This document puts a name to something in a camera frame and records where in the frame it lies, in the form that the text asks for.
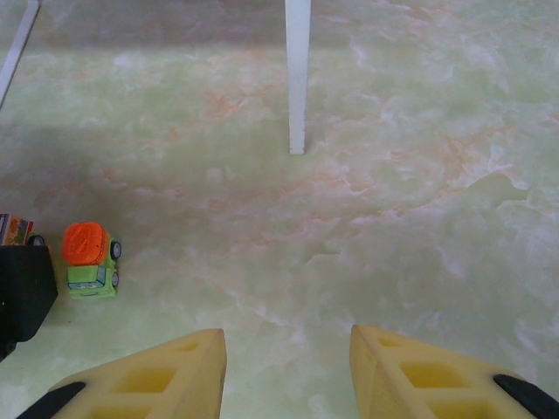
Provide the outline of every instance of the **toy truck wheel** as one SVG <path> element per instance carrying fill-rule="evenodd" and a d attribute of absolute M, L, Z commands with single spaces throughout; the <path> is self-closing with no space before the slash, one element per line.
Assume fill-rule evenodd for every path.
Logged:
<path fill-rule="evenodd" d="M 121 244 L 119 242 L 111 243 L 111 258 L 116 260 L 121 257 Z"/>
<path fill-rule="evenodd" d="M 121 279 L 119 278 L 118 272 L 115 272 L 113 274 L 113 277 L 111 278 L 111 284 L 113 285 L 113 288 L 115 288 L 119 284 L 120 280 Z"/>
<path fill-rule="evenodd" d="M 45 240 L 43 239 L 43 236 L 31 236 L 29 237 L 29 240 L 27 240 L 27 244 L 29 246 L 44 246 Z"/>

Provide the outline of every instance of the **black rubber edge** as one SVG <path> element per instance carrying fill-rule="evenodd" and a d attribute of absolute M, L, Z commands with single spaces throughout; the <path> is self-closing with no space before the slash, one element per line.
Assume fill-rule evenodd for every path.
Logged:
<path fill-rule="evenodd" d="M 537 419 L 558 419 L 559 402 L 531 382 L 506 374 L 496 374 L 493 381 Z"/>
<path fill-rule="evenodd" d="M 76 381 L 49 391 L 18 416 L 17 419 L 51 419 L 85 386 L 86 384 L 83 381 Z"/>

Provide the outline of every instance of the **white chair leg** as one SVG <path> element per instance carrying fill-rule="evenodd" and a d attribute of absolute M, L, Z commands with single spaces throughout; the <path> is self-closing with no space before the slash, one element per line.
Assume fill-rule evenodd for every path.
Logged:
<path fill-rule="evenodd" d="M 311 0 L 286 1 L 287 84 L 289 96 L 289 153 L 305 153 L 308 44 Z"/>
<path fill-rule="evenodd" d="M 25 43 L 31 33 L 31 28 L 35 22 L 35 17 L 37 17 L 39 7 L 41 7 L 40 1 L 28 0 L 24 17 L 21 19 L 19 28 L 17 28 L 16 37 L 8 50 L 8 56 L 0 72 L 0 108 L 8 92 L 8 87 L 10 87 L 14 72 L 16 72 L 17 62 L 21 57 L 21 53 L 24 51 Z"/>

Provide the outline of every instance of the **orange toy mixer drum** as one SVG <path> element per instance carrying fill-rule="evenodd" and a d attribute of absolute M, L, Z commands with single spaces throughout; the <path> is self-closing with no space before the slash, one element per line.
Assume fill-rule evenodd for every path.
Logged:
<path fill-rule="evenodd" d="M 66 230 L 62 256 L 68 264 L 84 266 L 101 264 L 108 251 L 109 235 L 97 223 L 76 223 Z"/>

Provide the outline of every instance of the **green marble tile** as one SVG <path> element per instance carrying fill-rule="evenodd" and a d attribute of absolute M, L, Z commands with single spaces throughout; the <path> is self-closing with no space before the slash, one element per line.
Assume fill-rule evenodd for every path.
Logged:
<path fill-rule="evenodd" d="M 553 2 L 317 0 L 309 152 L 290 157 L 282 2 L 45 2 L 0 113 L 2 211 L 55 250 L 69 223 L 103 223 L 121 291 L 62 287 L 0 364 L 0 411 L 222 327 L 223 418 L 357 417 L 356 322 L 559 397 L 558 18 Z"/>

